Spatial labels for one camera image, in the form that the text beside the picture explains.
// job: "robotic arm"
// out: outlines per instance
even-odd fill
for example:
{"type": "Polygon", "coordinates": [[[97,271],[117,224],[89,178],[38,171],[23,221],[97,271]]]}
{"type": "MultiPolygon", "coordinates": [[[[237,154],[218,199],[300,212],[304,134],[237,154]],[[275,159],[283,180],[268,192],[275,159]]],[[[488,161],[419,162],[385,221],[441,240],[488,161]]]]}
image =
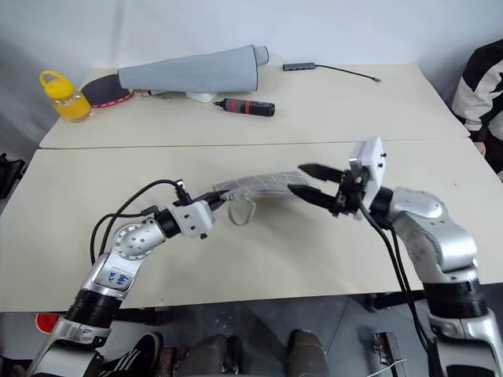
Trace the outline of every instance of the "robotic arm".
{"type": "Polygon", "coordinates": [[[339,183],[336,196],[305,185],[291,185],[294,194],[339,214],[361,214],[375,226],[393,228],[406,246],[423,283],[429,322],[431,376],[503,376],[503,344],[492,311],[479,286],[473,238],[454,223],[446,206],[422,191],[380,187],[386,153],[379,138],[360,143],[350,169],[301,165],[312,177],[339,183]]]}
{"type": "Polygon", "coordinates": [[[140,222],[119,228],[112,246],[93,264],[75,301],[28,369],[27,376],[95,376],[102,356],[95,350],[105,344],[121,306],[143,261],[166,239],[178,234],[204,240],[215,222],[213,211],[224,202],[224,192],[208,192],[190,199],[177,181],[179,200],[140,222]]]}

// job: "white wall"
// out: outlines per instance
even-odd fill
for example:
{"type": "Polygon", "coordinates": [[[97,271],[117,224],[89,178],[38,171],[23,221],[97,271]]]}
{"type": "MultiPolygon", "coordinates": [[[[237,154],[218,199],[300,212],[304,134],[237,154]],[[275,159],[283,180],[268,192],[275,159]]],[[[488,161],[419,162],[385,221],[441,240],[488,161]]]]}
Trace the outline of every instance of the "white wall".
{"type": "Polygon", "coordinates": [[[449,102],[477,46],[503,38],[501,0],[2,0],[0,150],[29,157],[56,116],[38,82],[266,44],[288,62],[418,63],[449,102]]]}

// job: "bottle handle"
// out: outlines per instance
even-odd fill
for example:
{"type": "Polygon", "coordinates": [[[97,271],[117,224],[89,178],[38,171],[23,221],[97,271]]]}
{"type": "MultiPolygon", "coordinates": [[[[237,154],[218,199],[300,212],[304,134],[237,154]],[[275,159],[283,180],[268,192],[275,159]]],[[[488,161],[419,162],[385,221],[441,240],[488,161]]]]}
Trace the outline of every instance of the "bottle handle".
{"type": "Polygon", "coordinates": [[[68,81],[68,79],[66,77],[64,77],[61,73],[57,73],[56,71],[46,70],[46,71],[42,71],[39,75],[39,80],[40,80],[40,83],[42,84],[42,86],[46,86],[46,84],[47,84],[47,81],[44,79],[44,76],[46,76],[46,75],[51,75],[51,76],[56,77],[60,80],[68,81]]]}

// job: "yellow bottle cap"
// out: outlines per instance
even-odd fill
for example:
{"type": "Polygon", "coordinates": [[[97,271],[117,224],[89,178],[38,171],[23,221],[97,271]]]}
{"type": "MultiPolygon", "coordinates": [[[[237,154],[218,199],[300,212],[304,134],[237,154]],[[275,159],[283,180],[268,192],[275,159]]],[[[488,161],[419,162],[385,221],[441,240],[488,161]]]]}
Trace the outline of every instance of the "yellow bottle cap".
{"type": "Polygon", "coordinates": [[[70,97],[75,90],[72,83],[68,81],[63,75],[55,71],[44,71],[39,76],[40,83],[44,87],[46,94],[49,98],[53,100],[62,100],[64,98],[70,97]],[[46,75],[51,75],[55,79],[51,81],[46,81],[46,75]]]}

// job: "grey fabric cover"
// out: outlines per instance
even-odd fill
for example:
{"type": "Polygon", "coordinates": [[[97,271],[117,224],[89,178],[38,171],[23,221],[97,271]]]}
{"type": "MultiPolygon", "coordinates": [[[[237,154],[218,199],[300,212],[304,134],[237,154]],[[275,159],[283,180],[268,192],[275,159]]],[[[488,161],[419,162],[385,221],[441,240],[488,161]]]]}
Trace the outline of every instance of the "grey fabric cover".
{"type": "Polygon", "coordinates": [[[243,46],[219,53],[163,60],[119,69],[120,85],[192,93],[251,92],[258,86],[257,65],[266,64],[265,46],[243,46]]]}

